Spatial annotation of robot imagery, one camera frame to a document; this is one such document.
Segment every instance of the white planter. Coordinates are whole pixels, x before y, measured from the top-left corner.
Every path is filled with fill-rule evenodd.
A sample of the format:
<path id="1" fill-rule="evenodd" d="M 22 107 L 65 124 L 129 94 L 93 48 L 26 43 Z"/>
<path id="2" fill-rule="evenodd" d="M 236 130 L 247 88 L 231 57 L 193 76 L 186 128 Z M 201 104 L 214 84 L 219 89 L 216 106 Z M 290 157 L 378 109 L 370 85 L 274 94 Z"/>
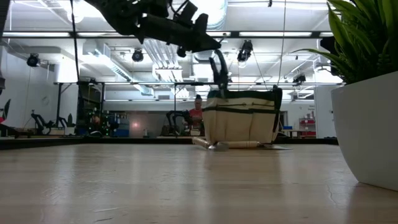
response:
<path id="1" fill-rule="evenodd" d="M 398 72 L 332 91 L 344 159 L 358 181 L 398 190 Z"/>

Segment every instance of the potted plant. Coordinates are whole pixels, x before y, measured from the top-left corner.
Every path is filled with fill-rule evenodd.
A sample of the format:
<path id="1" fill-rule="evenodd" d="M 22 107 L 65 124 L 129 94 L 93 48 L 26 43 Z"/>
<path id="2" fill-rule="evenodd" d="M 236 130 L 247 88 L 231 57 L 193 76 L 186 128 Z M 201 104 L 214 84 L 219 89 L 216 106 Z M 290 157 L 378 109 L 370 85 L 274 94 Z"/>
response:
<path id="1" fill-rule="evenodd" d="M 331 97 L 339 145 L 354 176 L 398 190 L 398 0 L 353 2 L 328 0 L 337 55 L 302 50 L 331 60 L 346 83 Z"/>

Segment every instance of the canvas tool bag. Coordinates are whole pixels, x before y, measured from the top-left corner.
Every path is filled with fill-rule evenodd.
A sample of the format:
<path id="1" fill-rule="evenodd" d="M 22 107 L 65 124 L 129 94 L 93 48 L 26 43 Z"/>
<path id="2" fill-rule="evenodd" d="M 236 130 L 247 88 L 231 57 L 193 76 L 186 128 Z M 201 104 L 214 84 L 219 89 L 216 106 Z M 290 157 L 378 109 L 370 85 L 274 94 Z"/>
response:
<path id="1" fill-rule="evenodd" d="M 206 140 L 272 143 L 278 133 L 282 90 L 210 91 L 203 109 Z"/>

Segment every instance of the red shirt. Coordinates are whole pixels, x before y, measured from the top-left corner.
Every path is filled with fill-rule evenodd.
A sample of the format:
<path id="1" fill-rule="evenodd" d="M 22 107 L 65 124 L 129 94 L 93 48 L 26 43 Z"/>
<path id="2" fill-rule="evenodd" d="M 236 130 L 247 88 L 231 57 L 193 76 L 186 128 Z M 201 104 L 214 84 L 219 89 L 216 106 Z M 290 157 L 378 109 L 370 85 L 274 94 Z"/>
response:
<path id="1" fill-rule="evenodd" d="M 197 117 L 202 118 L 201 110 L 192 109 L 189 111 L 189 115 L 193 118 L 193 127 L 200 128 L 200 121 L 196 120 Z"/>

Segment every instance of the light wood surface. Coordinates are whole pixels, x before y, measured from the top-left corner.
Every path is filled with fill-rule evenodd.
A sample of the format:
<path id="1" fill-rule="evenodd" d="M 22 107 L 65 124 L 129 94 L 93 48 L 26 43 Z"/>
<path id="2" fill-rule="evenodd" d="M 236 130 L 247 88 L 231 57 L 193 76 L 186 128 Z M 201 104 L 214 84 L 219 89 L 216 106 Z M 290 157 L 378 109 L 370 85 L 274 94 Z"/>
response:
<path id="1" fill-rule="evenodd" d="M 0 151 L 0 223 L 398 223 L 398 192 L 357 183 L 338 147 L 286 147 Z"/>

